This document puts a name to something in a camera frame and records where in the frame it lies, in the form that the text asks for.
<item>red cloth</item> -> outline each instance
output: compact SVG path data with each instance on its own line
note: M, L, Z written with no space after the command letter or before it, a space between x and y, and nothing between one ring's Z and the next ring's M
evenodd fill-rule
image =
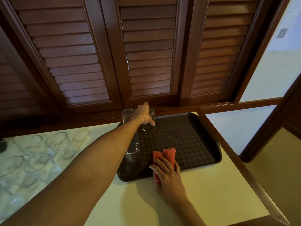
M171 163L173 168L175 168L175 148L163 149L163 152L153 152L153 160L160 159L162 156ZM157 183L161 183L160 178L156 173L154 174L154 178Z

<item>person's right arm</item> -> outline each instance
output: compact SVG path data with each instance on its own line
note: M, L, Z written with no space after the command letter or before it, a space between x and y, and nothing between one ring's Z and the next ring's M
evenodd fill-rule
M175 169L173 169L171 163L164 157L154 161L159 166L150 165L150 168L161 180L161 184L156 183L157 189L166 203L175 211L182 224L184 226L206 226L187 198L178 163L175 162Z

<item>checkered tray surface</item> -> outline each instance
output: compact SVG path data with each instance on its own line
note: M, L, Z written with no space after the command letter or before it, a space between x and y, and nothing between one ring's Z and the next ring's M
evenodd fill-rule
M152 132L145 132L140 126L138 142L138 159L141 163L137 168L130 168L124 157L117 172L122 181L152 176L152 170L148 168L152 164L152 152L162 151L162 148L176 149L175 160L181 170L219 163L222 158L219 143L213 140L198 117L192 113L158 117L156 130Z

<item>yellow-green floor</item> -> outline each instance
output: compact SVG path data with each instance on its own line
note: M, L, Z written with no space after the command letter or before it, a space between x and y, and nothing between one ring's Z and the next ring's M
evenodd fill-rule
M282 128L246 166L292 226L301 225L301 140Z

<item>person's right hand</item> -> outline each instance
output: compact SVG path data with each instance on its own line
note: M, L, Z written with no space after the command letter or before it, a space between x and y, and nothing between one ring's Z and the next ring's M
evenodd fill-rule
M181 180L178 163L175 161L174 170L171 163L164 157L160 157L160 160L154 159L154 162L159 166L153 164L149 167L161 180L161 184L157 183L156 185L165 202L174 210L183 205L190 204Z
M140 118L142 124L150 123L151 125L155 125L155 121L152 120L152 117L149 114L148 110L149 106L147 102L144 102L143 105L139 105L138 108L135 110L135 113L132 117L134 118Z

